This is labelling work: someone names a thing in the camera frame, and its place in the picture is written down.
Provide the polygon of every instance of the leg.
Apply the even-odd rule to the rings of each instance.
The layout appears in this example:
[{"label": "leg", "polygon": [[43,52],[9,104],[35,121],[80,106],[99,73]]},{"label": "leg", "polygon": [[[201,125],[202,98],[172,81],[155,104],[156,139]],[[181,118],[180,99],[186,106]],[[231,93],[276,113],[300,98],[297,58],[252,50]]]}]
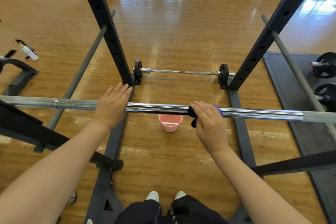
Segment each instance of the leg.
[{"label": "leg", "polygon": [[157,193],[152,191],[143,202],[130,204],[117,218],[115,224],[151,224],[161,217],[161,206]]},{"label": "leg", "polygon": [[196,198],[186,195],[175,199],[167,213],[174,222],[228,224],[225,219]]}]

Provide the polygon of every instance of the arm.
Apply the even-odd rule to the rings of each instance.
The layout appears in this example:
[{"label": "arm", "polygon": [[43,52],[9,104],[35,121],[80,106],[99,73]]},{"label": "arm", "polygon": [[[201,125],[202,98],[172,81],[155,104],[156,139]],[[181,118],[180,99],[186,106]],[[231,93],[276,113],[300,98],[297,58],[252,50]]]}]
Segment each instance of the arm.
[{"label": "arm", "polygon": [[79,134],[25,171],[0,195],[1,223],[56,223],[107,133],[124,118],[131,94],[121,83],[97,104],[92,122]]},{"label": "arm", "polygon": [[240,196],[253,223],[311,224],[233,152],[216,107],[203,101],[191,107],[198,116],[197,136]]}]

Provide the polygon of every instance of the person's left arm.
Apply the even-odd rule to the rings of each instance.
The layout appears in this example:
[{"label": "person's left arm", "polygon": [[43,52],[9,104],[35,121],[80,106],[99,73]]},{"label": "person's left arm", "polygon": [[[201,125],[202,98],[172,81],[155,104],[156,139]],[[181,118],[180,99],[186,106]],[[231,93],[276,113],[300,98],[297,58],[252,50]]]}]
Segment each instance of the person's left arm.
[{"label": "person's left arm", "polygon": [[79,134],[37,162],[0,195],[0,223],[56,223],[93,153],[124,118],[132,87],[110,87],[94,119]]}]

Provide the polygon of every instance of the black pants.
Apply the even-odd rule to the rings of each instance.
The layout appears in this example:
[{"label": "black pants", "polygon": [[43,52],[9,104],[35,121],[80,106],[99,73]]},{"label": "black pants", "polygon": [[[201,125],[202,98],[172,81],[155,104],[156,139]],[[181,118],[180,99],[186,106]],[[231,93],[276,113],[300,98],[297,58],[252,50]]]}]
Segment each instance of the black pants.
[{"label": "black pants", "polygon": [[155,200],[135,202],[118,216],[115,224],[228,224],[217,212],[189,195],[174,200],[167,216],[161,213]]}]

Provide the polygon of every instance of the forearm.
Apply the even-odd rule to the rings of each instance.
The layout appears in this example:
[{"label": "forearm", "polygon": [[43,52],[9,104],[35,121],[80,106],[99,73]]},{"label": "forearm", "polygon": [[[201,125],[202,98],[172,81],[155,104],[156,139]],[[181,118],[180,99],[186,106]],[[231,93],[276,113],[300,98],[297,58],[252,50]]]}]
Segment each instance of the forearm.
[{"label": "forearm", "polygon": [[255,224],[311,224],[229,149],[213,154]]},{"label": "forearm", "polygon": [[0,195],[1,222],[55,223],[108,132],[107,125],[93,121],[24,172]]}]

